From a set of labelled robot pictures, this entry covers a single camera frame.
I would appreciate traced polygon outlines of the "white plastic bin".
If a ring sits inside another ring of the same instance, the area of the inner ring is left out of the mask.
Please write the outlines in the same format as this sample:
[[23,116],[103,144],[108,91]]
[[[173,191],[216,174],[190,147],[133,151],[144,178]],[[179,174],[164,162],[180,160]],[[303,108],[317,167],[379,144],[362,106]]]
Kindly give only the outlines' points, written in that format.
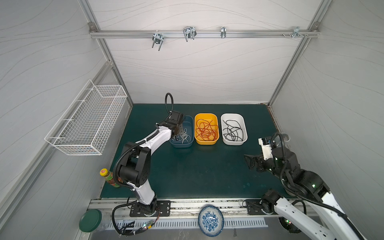
[[245,120],[240,114],[221,115],[223,142],[228,146],[241,146],[248,140]]

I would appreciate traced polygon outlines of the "clear measuring cup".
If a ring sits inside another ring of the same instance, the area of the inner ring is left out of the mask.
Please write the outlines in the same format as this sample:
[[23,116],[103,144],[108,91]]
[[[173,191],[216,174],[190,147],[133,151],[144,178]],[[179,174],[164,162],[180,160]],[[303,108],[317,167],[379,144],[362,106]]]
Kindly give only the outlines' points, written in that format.
[[279,139],[280,139],[280,141],[289,142],[291,138],[286,133],[280,133]]

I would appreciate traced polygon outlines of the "yellow plastic bin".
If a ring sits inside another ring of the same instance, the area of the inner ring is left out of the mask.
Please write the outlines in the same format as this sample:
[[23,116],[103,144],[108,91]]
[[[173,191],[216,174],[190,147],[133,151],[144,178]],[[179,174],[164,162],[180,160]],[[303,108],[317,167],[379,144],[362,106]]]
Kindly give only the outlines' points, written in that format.
[[212,113],[195,115],[194,128],[194,137],[199,145],[214,145],[220,138],[219,121],[217,116]]

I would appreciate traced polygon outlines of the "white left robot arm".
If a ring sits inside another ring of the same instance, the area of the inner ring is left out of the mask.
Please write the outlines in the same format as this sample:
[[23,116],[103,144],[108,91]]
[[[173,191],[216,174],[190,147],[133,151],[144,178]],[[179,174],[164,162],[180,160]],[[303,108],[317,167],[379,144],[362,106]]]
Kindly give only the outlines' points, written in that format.
[[113,169],[113,178],[117,185],[130,189],[136,196],[136,201],[118,205],[112,211],[112,223],[115,231],[121,236],[134,236],[148,230],[155,222],[150,222],[138,230],[128,232],[127,227],[119,228],[115,220],[115,212],[119,208],[137,204],[141,213],[152,216],[160,216],[157,207],[157,195],[149,183],[152,154],[165,142],[181,134],[181,125],[184,114],[174,110],[174,98],[171,93],[166,93],[165,102],[171,99],[171,109],[167,109],[168,116],[160,123],[156,123],[156,129],[142,140],[125,144],[125,151],[121,154]]

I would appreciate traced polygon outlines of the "metal crossbar rail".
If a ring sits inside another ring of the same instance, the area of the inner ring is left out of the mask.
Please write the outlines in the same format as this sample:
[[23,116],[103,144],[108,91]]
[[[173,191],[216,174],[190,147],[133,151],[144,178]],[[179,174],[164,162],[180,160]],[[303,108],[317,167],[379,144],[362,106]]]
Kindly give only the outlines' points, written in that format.
[[[317,38],[321,32],[311,30],[195,30],[196,39],[224,39],[224,38]],[[96,31],[90,33],[93,39],[151,39],[155,34],[164,39],[183,39],[182,30],[157,31]]]

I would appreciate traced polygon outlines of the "blue plastic bin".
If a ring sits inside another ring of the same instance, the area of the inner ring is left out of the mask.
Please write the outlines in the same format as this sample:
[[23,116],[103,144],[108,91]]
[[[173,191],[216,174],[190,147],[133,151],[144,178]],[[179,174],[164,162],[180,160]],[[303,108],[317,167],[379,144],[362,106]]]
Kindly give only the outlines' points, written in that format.
[[170,139],[174,148],[189,148],[194,142],[194,119],[186,115],[183,121],[184,133]]

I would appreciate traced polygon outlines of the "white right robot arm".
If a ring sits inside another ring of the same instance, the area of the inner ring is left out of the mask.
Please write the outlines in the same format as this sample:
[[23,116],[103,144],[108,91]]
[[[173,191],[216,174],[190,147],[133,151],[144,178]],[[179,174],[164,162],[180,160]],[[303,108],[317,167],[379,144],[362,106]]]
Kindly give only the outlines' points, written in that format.
[[297,156],[286,142],[290,136],[275,133],[260,138],[260,155],[245,155],[250,170],[268,172],[280,180],[287,193],[296,200],[290,202],[274,189],[260,200],[246,200],[250,215],[261,211],[279,215],[281,226],[290,233],[304,233],[312,240],[363,240],[365,237],[344,213],[329,186],[316,173],[301,168]]

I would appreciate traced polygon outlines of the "blue white patterned plate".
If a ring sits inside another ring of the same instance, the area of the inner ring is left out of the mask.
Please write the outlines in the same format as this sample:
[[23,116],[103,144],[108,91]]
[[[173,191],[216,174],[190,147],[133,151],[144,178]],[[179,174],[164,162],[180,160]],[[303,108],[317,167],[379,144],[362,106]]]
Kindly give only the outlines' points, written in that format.
[[224,216],[219,208],[207,205],[199,213],[198,226],[204,235],[216,237],[224,228]]

